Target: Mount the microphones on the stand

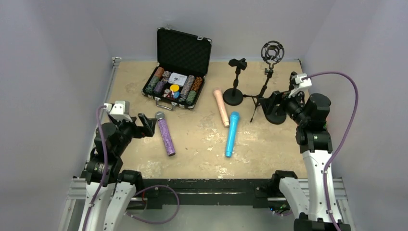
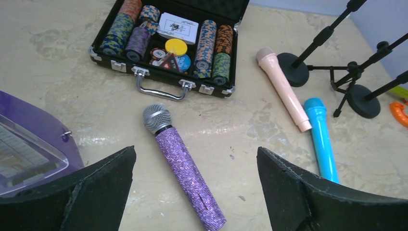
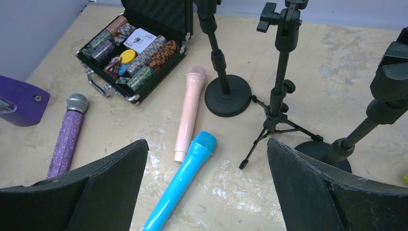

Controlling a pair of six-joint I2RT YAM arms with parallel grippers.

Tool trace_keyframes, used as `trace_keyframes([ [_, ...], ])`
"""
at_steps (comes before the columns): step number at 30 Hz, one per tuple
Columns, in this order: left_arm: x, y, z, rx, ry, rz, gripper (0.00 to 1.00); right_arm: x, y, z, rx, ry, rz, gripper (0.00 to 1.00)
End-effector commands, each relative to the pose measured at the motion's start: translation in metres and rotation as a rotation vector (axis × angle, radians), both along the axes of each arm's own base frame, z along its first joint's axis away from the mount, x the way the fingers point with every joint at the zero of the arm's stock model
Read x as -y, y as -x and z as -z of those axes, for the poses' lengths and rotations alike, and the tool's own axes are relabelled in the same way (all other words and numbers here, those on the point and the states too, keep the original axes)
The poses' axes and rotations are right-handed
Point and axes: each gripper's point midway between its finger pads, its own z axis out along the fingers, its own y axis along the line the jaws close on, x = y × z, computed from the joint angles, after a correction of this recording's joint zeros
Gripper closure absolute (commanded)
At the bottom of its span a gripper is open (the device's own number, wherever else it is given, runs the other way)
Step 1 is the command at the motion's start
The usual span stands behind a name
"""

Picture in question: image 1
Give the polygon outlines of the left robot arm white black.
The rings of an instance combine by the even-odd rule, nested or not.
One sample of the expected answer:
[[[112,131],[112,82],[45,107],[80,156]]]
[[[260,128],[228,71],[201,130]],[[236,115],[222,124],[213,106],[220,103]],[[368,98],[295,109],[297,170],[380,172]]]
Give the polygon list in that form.
[[[156,122],[144,114],[104,124],[97,121],[95,147],[83,172],[86,201],[80,231],[114,231],[118,227],[128,203],[142,186],[140,172],[120,172],[121,155],[133,139],[152,137]]]

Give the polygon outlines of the pink microphone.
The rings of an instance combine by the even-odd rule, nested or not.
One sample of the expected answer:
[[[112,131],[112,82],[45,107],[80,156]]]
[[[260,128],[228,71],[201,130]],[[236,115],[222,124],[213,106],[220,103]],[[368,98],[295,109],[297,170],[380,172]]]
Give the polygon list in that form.
[[[213,95],[214,95],[214,97],[216,99],[216,102],[217,102],[217,106],[218,106],[218,109],[219,109],[219,112],[220,112],[220,116],[221,116],[223,126],[225,128],[228,128],[230,126],[230,121],[229,121],[227,110],[225,108],[222,90],[220,88],[214,89]]]

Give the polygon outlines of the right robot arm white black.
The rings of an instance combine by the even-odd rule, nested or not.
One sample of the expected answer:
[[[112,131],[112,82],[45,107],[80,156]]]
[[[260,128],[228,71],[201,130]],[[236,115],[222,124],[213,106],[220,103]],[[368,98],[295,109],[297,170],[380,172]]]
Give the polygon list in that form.
[[[276,190],[284,195],[295,217],[295,231],[350,231],[343,220],[335,198],[330,158],[332,139],[325,128],[330,112],[328,97],[314,93],[304,100],[301,91],[291,97],[288,91],[275,91],[268,98],[259,99],[266,118],[278,124],[287,117],[296,124],[296,142],[306,166],[308,192],[290,171],[276,171],[273,175]]]

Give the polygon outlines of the black round-base clip stand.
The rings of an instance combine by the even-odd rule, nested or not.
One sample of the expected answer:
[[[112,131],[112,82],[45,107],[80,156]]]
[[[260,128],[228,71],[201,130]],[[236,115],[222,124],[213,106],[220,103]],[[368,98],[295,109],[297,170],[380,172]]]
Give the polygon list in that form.
[[[239,84],[239,75],[241,71],[245,70],[247,68],[247,62],[245,58],[241,58],[239,60],[237,59],[231,59],[229,60],[229,66],[235,67],[235,79],[233,82],[233,87],[227,89],[223,93],[223,100],[226,104],[230,106],[237,106],[242,103],[243,101],[243,93],[238,89],[238,84]]]

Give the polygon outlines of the purple glitter microphone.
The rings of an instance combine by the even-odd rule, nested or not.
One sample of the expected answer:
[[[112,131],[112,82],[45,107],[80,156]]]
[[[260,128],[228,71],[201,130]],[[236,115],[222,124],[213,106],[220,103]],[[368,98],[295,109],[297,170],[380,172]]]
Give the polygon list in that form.
[[[165,113],[162,111],[158,111],[155,113],[155,118],[157,120],[157,125],[160,130],[166,153],[168,156],[174,156],[176,154],[176,150],[170,135],[168,124],[166,122]]]

